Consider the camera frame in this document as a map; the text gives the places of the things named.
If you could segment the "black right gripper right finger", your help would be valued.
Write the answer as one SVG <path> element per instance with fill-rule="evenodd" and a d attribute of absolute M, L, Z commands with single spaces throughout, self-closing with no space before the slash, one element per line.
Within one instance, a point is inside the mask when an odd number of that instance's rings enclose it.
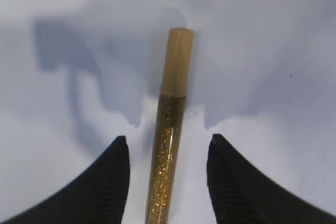
<path fill-rule="evenodd" d="M 221 134 L 212 136 L 206 171 L 217 223 L 335 223 L 334 215 L 259 171 Z"/>

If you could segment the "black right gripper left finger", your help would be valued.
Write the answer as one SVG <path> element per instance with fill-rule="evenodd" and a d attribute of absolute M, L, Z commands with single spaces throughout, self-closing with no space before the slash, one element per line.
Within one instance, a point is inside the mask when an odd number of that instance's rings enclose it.
<path fill-rule="evenodd" d="M 121 223 L 129 184 L 129 148 L 118 136 L 67 186 L 5 223 Z"/>

